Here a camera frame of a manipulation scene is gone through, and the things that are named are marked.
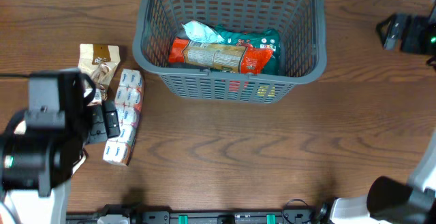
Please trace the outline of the small pale green sachet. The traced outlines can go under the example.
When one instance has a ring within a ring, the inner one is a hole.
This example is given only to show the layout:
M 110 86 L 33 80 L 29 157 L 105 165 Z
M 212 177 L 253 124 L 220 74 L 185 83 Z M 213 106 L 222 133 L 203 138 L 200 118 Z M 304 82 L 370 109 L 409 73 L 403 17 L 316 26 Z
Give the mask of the small pale green sachet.
M 192 20 L 182 27 L 185 30 L 187 37 L 194 42 L 205 44 L 222 44 L 224 38 L 213 28 L 205 25 L 197 20 Z

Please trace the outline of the orange cracker packet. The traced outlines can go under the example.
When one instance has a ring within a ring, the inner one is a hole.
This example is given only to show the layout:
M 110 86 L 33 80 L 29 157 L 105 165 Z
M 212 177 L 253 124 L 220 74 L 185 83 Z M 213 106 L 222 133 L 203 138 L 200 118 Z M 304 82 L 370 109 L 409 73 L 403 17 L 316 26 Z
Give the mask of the orange cracker packet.
M 259 74 L 273 56 L 270 49 L 208 44 L 176 38 L 168 62 L 241 74 Z

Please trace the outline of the Kleenex tissue multipack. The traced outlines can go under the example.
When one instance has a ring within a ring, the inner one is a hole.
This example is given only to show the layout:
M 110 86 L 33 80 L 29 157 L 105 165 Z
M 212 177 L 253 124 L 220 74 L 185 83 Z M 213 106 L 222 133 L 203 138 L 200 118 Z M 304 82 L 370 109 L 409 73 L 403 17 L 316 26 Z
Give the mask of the Kleenex tissue multipack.
M 140 122 L 144 90 L 144 79 L 138 70 L 124 69 L 115 94 L 120 134 L 106 142 L 103 160 L 127 167 L 136 142 Z

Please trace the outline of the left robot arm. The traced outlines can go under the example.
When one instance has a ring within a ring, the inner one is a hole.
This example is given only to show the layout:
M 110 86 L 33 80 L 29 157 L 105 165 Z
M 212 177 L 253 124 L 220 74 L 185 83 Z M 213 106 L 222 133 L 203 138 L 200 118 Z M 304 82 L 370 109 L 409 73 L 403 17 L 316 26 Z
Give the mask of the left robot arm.
M 1 221 L 64 223 L 74 168 L 87 144 L 119 136 L 113 101 L 79 69 L 27 75 L 29 105 L 1 134 Z

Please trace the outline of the green Nescafe coffee bag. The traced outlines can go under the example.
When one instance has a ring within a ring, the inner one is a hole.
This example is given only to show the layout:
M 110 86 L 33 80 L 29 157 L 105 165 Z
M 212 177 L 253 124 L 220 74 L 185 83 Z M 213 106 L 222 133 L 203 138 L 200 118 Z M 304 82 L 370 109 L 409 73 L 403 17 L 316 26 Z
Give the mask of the green Nescafe coffee bag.
M 216 26 L 215 30 L 222 36 L 227 45 L 271 49 L 273 54 L 264 66 L 262 73 L 276 76 L 279 74 L 281 49 L 278 31 L 267 29 L 261 33 L 237 33 L 225 30 L 222 25 Z

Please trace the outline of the brown cookie snack pouch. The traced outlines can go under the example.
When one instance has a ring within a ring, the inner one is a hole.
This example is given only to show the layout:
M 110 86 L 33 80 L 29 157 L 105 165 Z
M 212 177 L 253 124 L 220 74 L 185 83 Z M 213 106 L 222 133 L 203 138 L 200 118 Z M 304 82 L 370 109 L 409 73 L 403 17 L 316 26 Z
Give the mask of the brown cookie snack pouch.
M 118 46 L 81 44 L 78 68 L 95 84 L 95 95 L 90 102 L 101 105 L 108 97 L 108 89 L 117 66 L 121 62 Z

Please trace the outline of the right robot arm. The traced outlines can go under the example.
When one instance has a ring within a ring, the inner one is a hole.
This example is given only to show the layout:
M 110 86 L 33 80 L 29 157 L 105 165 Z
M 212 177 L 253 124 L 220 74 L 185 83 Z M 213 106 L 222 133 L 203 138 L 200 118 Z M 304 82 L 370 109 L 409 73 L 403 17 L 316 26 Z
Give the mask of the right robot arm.
M 435 13 L 430 16 L 393 14 L 376 26 L 386 50 L 401 41 L 401 52 L 429 55 L 426 65 L 435 68 Z M 325 223 L 434 223 L 435 135 L 406 183 L 380 176 L 366 195 L 338 198 Z

